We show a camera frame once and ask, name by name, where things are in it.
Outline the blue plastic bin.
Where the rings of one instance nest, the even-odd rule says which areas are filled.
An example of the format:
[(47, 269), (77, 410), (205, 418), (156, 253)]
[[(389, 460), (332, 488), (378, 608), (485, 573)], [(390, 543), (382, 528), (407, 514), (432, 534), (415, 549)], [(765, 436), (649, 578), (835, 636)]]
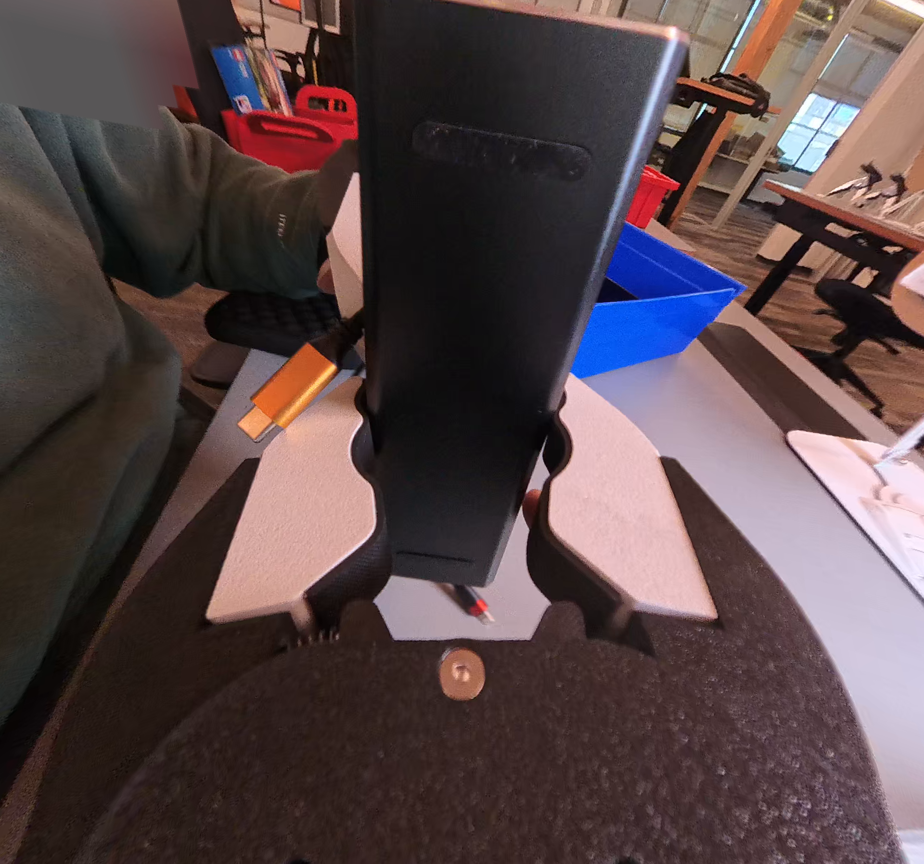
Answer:
[(626, 223), (571, 373), (588, 378), (679, 354), (745, 285)]

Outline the black office chair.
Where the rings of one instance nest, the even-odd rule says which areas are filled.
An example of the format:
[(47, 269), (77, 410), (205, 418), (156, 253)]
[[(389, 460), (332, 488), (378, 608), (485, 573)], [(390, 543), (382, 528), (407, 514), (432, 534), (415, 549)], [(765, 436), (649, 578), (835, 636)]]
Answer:
[(192, 86), (177, 95), (179, 108), (225, 139), (223, 112), (231, 109), (231, 103), (212, 49), (242, 42), (236, 11), (231, 0), (177, 1), (196, 78)]
[(814, 292), (825, 304), (816, 315), (837, 320), (841, 330), (831, 339), (833, 350), (797, 346), (793, 350), (835, 384), (847, 384), (857, 390), (872, 403), (872, 415), (881, 418), (884, 400), (852, 369), (848, 358), (865, 342), (872, 342), (893, 356), (900, 353), (898, 345), (922, 350), (922, 336), (903, 324), (892, 307), (867, 288), (847, 280), (826, 278), (816, 285)]

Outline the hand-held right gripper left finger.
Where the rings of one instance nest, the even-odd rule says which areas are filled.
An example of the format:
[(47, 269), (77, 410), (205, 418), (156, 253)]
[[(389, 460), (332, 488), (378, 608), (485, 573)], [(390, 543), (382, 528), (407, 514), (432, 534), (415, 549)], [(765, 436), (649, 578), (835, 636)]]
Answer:
[(264, 449), (205, 617), (285, 615), (304, 639), (341, 626), (392, 573), (363, 381), (328, 391)]

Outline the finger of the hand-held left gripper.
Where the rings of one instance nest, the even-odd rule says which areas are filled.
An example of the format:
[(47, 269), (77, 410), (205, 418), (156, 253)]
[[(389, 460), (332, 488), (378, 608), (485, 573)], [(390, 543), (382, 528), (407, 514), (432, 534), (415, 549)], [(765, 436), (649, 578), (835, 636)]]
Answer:
[(327, 237), (334, 296), (343, 319), (363, 307), (363, 250), (359, 174), (351, 177)]

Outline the white stand base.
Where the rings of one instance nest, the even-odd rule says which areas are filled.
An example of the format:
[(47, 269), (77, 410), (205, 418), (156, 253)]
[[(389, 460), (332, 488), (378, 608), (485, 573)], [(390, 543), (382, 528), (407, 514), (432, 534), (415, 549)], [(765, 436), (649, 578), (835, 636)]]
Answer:
[(790, 450), (886, 561), (923, 598), (923, 470), (913, 459), (922, 421), (890, 446), (789, 431)]

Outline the wooden pillar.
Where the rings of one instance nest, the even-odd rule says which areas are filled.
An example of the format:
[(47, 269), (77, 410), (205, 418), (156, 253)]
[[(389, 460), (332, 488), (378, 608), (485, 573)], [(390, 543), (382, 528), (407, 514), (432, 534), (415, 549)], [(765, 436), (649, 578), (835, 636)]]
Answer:
[[(731, 66), (733, 73), (744, 73), (751, 80), (759, 80), (802, 2), (803, 0), (769, 0), (766, 3), (745, 44), (738, 47), (737, 58)], [(743, 114), (744, 106), (736, 109), (730, 106), (712, 108), (701, 131), (694, 136), (692, 153), (687, 155), (688, 174), (685, 185), (672, 200), (664, 203), (664, 209), (658, 218), (661, 224), (672, 228), (680, 220), (719, 147), (732, 129), (735, 116)]]

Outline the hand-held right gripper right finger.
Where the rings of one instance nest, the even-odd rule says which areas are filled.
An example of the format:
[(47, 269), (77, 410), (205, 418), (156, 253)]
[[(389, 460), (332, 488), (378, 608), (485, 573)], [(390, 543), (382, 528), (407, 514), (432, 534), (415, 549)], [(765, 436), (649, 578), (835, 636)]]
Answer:
[(545, 597), (530, 642), (653, 653), (660, 629), (712, 634), (719, 611), (653, 442), (569, 375), (526, 492), (526, 569)]

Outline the wooden standing desk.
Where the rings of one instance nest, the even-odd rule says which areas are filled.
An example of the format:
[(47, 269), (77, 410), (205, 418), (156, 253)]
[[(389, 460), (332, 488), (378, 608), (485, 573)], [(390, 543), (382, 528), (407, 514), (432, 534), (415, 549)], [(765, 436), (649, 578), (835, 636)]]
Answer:
[[(683, 107), (698, 106), (700, 112), (671, 148), (662, 167), (662, 173), (680, 185), (676, 192), (664, 201), (657, 217), (658, 222), (668, 228), (673, 226), (686, 209), (688, 201), (731, 129), (733, 118), (748, 116), (740, 115), (734, 110), (739, 105), (748, 106), (748, 102), (743, 98), (736, 95), (726, 98), (722, 90), (690, 77), (677, 79), (672, 104)], [(765, 116), (777, 116), (779, 113), (778, 107), (770, 106)]]

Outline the black USB hub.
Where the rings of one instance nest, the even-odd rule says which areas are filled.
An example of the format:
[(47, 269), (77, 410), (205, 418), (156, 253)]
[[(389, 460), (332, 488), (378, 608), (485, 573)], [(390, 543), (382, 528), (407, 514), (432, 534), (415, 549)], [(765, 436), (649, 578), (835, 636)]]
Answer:
[(394, 572), (479, 587), (689, 40), (510, 0), (353, 2), (365, 401)]

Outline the red plastic basket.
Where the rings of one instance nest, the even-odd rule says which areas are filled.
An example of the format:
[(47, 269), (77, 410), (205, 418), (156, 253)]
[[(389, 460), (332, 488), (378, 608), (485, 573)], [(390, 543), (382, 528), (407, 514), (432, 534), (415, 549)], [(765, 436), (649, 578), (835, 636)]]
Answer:
[(221, 117), (230, 145), (239, 153), (288, 173), (319, 170), (346, 141), (357, 138), (355, 122), (312, 120), (266, 111)]
[(359, 138), (359, 113), (355, 98), (340, 88), (302, 85), (295, 95), (294, 116), (326, 129), (336, 139)]

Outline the blue printed box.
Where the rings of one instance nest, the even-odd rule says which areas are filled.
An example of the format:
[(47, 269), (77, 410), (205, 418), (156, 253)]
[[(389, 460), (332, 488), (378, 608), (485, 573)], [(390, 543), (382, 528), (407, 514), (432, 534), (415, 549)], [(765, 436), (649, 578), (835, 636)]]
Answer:
[(293, 116), (293, 107), (273, 51), (252, 40), (211, 46), (211, 56), (237, 116), (268, 112)]

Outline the red plastic bin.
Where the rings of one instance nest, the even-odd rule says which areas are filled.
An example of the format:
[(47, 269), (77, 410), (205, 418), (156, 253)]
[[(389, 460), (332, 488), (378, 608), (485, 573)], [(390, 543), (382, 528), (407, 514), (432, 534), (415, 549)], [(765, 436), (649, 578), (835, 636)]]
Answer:
[(653, 221), (664, 201), (679, 187), (679, 183), (671, 177), (665, 176), (651, 165), (645, 165), (627, 213), (626, 223), (645, 229)]

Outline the black bag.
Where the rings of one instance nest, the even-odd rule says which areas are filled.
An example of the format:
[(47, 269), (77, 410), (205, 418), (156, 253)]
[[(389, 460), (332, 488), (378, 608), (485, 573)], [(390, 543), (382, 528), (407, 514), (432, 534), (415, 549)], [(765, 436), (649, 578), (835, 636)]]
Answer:
[(770, 108), (770, 93), (768, 90), (746, 73), (716, 73), (701, 80), (712, 87), (722, 90), (726, 98), (736, 95), (747, 101), (748, 106), (739, 105), (734, 108), (740, 115), (745, 114), (761, 118), (767, 114)]

